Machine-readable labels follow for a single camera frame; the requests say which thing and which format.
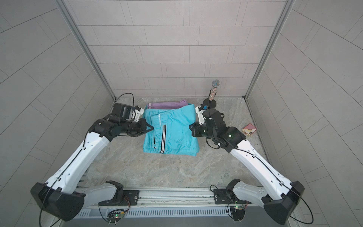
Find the teal pants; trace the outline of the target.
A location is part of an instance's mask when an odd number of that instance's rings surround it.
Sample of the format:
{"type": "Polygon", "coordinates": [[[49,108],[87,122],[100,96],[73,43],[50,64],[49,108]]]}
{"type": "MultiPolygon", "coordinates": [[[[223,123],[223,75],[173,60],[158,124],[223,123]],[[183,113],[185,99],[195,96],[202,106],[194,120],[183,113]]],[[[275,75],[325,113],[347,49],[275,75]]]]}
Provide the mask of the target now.
{"type": "Polygon", "coordinates": [[[199,152],[198,140],[189,129],[196,121],[195,105],[171,110],[147,109],[143,117],[154,127],[146,133],[145,153],[196,156],[199,152]]]}

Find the purple pants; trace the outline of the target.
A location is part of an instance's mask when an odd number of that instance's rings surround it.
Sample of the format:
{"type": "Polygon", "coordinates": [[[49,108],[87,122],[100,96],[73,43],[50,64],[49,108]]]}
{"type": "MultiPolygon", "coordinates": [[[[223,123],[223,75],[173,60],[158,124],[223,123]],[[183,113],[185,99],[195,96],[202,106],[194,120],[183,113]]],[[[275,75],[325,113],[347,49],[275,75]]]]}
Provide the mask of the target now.
{"type": "Polygon", "coordinates": [[[173,110],[188,106],[189,103],[186,100],[180,102],[160,102],[160,103],[148,103],[147,109],[158,109],[158,110],[173,110]]]}

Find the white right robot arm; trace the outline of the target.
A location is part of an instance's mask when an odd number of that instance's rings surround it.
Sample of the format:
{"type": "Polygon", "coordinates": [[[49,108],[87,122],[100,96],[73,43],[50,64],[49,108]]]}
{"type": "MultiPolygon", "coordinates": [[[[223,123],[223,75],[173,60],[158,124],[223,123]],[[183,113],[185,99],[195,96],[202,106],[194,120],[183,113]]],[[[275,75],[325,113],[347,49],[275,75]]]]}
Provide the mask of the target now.
{"type": "Polygon", "coordinates": [[[195,122],[189,126],[193,137],[211,139],[220,148],[243,163],[261,183],[261,187],[233,180],[226,189],[238,200],[261,206],[278,224],[284,225],[303,200],[304,186],[292,182],[273,168],[235,127],[207,126],[195,122]]]}

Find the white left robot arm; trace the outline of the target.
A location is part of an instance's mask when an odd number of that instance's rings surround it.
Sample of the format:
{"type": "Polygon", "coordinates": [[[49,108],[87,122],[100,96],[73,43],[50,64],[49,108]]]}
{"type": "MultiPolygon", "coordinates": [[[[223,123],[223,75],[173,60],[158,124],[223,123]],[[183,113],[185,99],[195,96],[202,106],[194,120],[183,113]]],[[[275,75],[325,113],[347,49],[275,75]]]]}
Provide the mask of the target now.
{"type": "Polygon", "coordinates": [[[40,207],[63,221],[70,221],[93,204],[120,205],[126,201],[123,185],[107,181],[102,185],[77,190],[82,176],[98,154],[116,137],[138,137],[154,128],[144,118],[137,122],[119,123],[97,120],[86,133],[84,141],[65,164],[45,183],[36,183],[31,195],[40,207]]]}

